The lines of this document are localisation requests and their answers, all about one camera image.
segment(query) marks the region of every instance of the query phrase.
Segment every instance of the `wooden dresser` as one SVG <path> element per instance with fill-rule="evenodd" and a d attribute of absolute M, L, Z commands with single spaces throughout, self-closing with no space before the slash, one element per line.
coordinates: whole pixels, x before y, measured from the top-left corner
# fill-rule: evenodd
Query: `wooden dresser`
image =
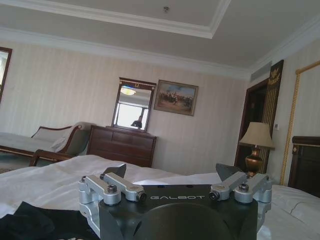
<path fill-rule="evenodd" d="M 151 168 L 156 140 L 144 132 L 93 125 L 87 155 Z"/>

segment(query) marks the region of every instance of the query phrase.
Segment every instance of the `table lamp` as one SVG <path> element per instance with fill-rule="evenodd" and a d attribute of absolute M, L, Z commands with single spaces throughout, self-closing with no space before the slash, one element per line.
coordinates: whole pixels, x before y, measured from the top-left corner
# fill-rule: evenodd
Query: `table lamp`
<path fill-rule="evenodd" d="M 249 127 L 239 141 L 242 145 L 251 145 L 252 153 L 245 158 L 245 165 L 248 170 L 249 177 L 253 177 L 257 174 L 262 166 L 262 159 L 259 157 L 260 149 L 257 148 L 269 148 L 274 149 L 274 143 L 270 136 L 270 127 L 267 123 L 262 122 L 250 122 Z"/>

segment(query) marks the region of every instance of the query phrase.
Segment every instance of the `silver clamp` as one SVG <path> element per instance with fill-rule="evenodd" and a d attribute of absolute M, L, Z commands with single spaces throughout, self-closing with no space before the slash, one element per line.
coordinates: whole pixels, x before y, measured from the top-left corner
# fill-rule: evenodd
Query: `silver clamp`
<path fill-rule="evenodd" d="M 267 175 L 257 173 L 247 183 L 234 190 L 234 199 L 248 204 L 255 199 L 258 203 L 257 231 L 265 221 L 266 212 L 271 209 L 272 181 Z"/>
<path fill-rule="evenodd" d="M 100 178 L 95 175 L 84 176 L 78 182 L 80 212 L 87 218 L 89 226 L 100 237 L 98 202 L 116 205 L 121 201 L 121 193 L 131 202 L 144 201 L 147 198 L 141 185 L 132 184 L 122 177 L 109 172 Z"/>
<path fill-rule="evenodd" d="M 264 174 L 257 173 L 246 183 L 234 190 L 234 199 L 242 204 L 249 204 L 253 199 L 262 203 L 271 202 L 272 182 Z"/>
<path fill-rule="evenodd" d="M 228 177 L 222 183 L 211 185 L 209 197 L 212 200 L 227 200 L 230 192 L 232 192 L 237 186 L 244 183 L 246 180 L 247 175 L 244 172 L 238 171 L 232 176 Z"/>

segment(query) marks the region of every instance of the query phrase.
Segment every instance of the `painting of horses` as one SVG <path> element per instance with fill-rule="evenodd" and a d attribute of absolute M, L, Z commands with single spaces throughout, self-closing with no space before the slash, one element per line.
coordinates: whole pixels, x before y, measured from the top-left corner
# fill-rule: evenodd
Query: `painting of horses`
<path fill-rule="evenodd" d="M 159 80 L 154 109 L 193 116 L 198 86 Z"/>

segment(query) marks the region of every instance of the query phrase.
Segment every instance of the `chaise lounge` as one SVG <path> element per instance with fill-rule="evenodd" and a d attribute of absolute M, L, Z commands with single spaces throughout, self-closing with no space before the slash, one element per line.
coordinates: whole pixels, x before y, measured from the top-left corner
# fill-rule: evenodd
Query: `chaise lounge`
<path fill-rule="evenodd" d="M 64 128 L 40 126 L 32 137 L 0 132 L 0 152 L 32 157 L 30 166 L 39 158 L 55 162 L 77 156 L 86 148 L 91 126 L 78 122 Z"/>

